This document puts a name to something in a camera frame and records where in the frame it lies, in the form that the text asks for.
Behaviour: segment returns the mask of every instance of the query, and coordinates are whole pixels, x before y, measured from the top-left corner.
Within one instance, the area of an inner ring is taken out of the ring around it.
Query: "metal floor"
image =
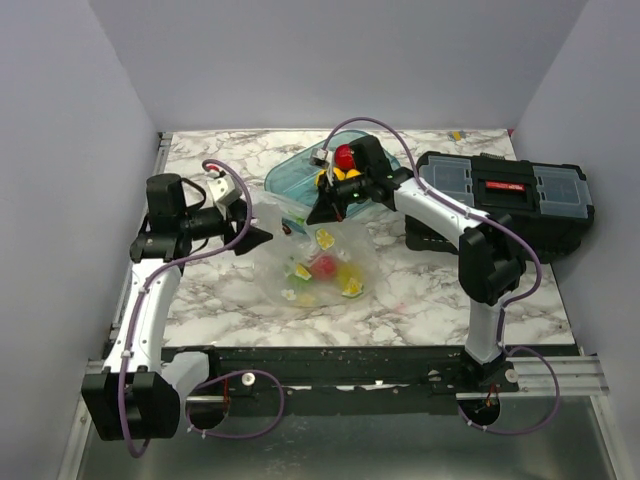
[[[496,426],[522,428],[548,413],[552,399],[503,401]],[[225,430],[248,432],[265,418],[230,418]],[[285,417],[256,440],[186,433],[151,442],[140,460],[123,442],[93,432],[79,478],[102,480],[606,480],[614,479],[589,398],[564,398],[540,432],[499,437],[473,430],[456,416],[423,414]]]

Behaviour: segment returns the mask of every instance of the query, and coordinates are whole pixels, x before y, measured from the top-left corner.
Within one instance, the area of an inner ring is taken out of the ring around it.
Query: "black toolbox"
[[[516,233],[543,263],[576,250],[593,224],[587,178],[576,165],[427,152],[418,160],[418,171],[430,185],[469,207],[510,214]],[[444,237],[413,217],[406,217],[405,229],[411,250],[456,253]]]

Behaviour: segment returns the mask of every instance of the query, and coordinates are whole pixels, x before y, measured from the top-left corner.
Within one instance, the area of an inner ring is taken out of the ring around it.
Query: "plastic bag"
[[[255,282],[279,305],[350,303],[373,291],[379,278],[375,248],[364,225],[345,220],[309,226],[311,209],[280,195],[252,195],[260,228],[274,238],[254,260]]]

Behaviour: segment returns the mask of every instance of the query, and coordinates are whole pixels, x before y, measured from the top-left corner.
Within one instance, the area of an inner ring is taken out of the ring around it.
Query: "lemon slice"
[[[362,283],[351,277],[347,282],[342,295],[349,298],[355,298],[362,293]]]
[[[321,249],[328,250],[336,243],[336,239],[324,228],[321,228],[316,231],[316,242],[318,242]]]
[[[311,278],[309,271],[300,264],[296,265],[295,276],[303,280],[309,280]]]
[[[298,296],[297,304],[301,307],[313,307],[316,303],[316,297],[309,293],[303,293]]]

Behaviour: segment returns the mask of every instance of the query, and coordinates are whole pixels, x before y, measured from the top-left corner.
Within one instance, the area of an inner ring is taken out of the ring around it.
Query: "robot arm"
[[[147,180],[149,213],[130,248],[131,291],[118,337],[102,372],[87,374],[83,380],[82,396],[103,440],[123,438],[117,405],[123,357],[128,359],[124,372],[126,421],[133,439],[172,437],[187,395],[218,374],[217,366],[203,352],[181,352],[170,363],[161,362],[163,332],[182,266],[174,265],[161,273],[149,285],[138,314],[133,315],[140,289],[152,273],[188,257],[194,240],[222,236],[228,244],[250,221],[246,203],[230,176],[221,174],[208,181],[213,206],[207,208],[201,208],[204,202],[195,208],[186,205],[182,182],[175,174]],[[249,226],[234,251],[241,255],[271,238],[271,234]],[[127,333],[134,321],[133,340],[126,350]]]
[[[469,218],[471,213],[488,217],[486,212],[447,197],[460,211],[467,212],[463,215],[419,188],[411,170],[393,170],[376,137],[362,137],[349,147],[362,174],[340,182],[329,182],[326,175],[320,177],[318,199],[307,222],[340,221],[346,217],[349,204],[371,199],[419,220],[449,240],[459,251],[459,280],[471,299],[465,353],[471,375],[482,377],[491,365],[502,360],[497,342],[500,310],[524,273],[521,248],[503,233]],[[511,227],[508,215],[491,219]]]

